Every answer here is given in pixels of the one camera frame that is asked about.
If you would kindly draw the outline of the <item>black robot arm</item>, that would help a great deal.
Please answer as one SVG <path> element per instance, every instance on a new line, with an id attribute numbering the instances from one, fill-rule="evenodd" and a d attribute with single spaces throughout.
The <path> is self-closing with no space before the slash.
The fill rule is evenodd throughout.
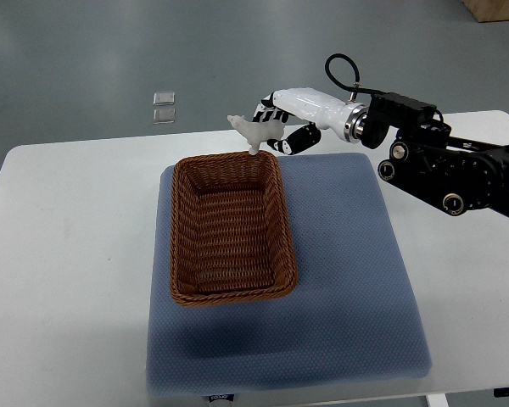
<path id="1" fill-rule="evenodd" d="M 509 144 L 453 137 L 430 104 L 393 92 L 374 92 L 361 143 L 377 148 L 397 130 L 378 175 L 451 216 L 492 209 L 509 218 Z"/>

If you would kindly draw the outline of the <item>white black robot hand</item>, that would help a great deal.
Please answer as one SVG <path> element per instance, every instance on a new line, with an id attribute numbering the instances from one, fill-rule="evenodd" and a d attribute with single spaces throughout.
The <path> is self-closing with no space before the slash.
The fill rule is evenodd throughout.
<path id="1" fill-rule="evenodd" d="M 305 121 L 306 125 L 287 137 L 273 137 L 267 142 L 280 153 L 295 155 L 319 143 L 323 130 L 333 131 L 345 142 L 359 142 L 367 112 L 368 107 L 356 101 L 343 102 L 312 88 L 291 88 L 261 99 L 253 121 L 284 124 L 290 117 Z"/>

